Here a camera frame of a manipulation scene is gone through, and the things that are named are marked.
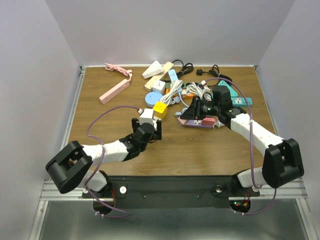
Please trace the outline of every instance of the dark gray table front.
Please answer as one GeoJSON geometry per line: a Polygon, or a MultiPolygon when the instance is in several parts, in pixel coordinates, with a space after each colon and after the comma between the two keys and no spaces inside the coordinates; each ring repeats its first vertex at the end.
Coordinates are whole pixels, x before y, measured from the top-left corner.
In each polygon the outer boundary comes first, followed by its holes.
{"type": "MultiPolygon", "coordinates": [[[[252,209],[270,200],[253,200],[252,209]]],[[[264,213],[241,216],[228,209],[130,209],[130,217],[102,219],[91,201],[53,201],[41,240],[304,240],[295,199],[278,199],[264,213]]]]}

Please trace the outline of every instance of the pink cord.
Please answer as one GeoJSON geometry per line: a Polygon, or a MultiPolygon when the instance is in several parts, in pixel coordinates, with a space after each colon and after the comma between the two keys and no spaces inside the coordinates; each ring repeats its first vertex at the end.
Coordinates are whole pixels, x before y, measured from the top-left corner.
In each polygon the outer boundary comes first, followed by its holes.
{"type": "Polygon", "coordinates": [[[128,81],[130,82],[131,80],[131,76],[132,76],[132,70],[125,70],[124,68],[118,66],[118,65],[114,65],[114,64],[109,64],[109,63],[105,63],[105,69],[109,70],[109,71],[113,71],[116,70],[120,73],[122,73],[123,75],[125,75],[126,77],[129,77],[128,81]]]}

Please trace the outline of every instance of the gray wall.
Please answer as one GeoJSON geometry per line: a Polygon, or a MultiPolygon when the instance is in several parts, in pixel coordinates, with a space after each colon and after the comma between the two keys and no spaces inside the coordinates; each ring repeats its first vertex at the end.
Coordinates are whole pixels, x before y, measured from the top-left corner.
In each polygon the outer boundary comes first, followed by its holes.
{"type": "Polygon", "coordinates": [[[258,64],[294,0],[46,0],[80,65],[258,64]]]}
{"type": "Polygon", "coordinates": [[[320,233],[320,1],[296,0],[258,69],[265,98],[285,138],[295,138],[320,233]]]}
{"type": "Polygon", "coordinates": [[[29,239],[77,64],[43,0],[0,1],[0,239],[29,239]]]}

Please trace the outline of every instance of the wooden tabletop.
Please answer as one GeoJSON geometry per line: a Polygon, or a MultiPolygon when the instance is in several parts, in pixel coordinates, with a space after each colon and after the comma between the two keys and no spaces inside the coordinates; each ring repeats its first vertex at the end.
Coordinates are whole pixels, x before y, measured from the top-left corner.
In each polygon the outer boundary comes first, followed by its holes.
{"type": "MultiPolygon", "coordinates": [[[[148,93],[142,78],[146,67],[133,67],[130,86],[106,104],[99,97],[124,79],[117,71],[103,67],[86,69],[85,77],[76,107],[69,141],[80,144],[99,144],[86,136],[89,124],[106,110],[119,105],[133,105],[147,108],[145,96],[148,93]]],[[[197,68],[182,76],[184,82],[200,82],[209,79],[209,74],[196,75],[197,68]]],[[[232,78],[247,97],[252,98],[253,118],[269,131],[274,132],[259,81],[253,67],[221,67],[221,73],[232,78]]],[[[175,112],[180,112],[182,103],[168,107],[162,120],[162,140],[148,144],[146,151],[126,162],[103,164],[101,170],[110,175],[232,175],[250,168],[249,143],[227,127],[199,129],[181,127],[177,124],[175,112]]],[[[100,137],[104,143],[111,143],[132,133],[131,118],[138,118],[134,109],[116,109],[102,117],[90,133],[100,137]]],[[[263,163],[262,155],[255,149],[254,166],[263,163]]]]}

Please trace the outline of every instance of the yellow box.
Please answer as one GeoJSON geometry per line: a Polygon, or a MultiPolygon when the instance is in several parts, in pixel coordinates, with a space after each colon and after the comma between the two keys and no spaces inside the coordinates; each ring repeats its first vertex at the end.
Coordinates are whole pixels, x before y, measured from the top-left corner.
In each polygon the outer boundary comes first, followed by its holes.
{"type": "Polygon", "coordinates": [[[157,101],[153,107],[153,110],[154,116],[156,116],[159,119],[164,119],[168,112],[168,106],[162,102],[157,101]]]}

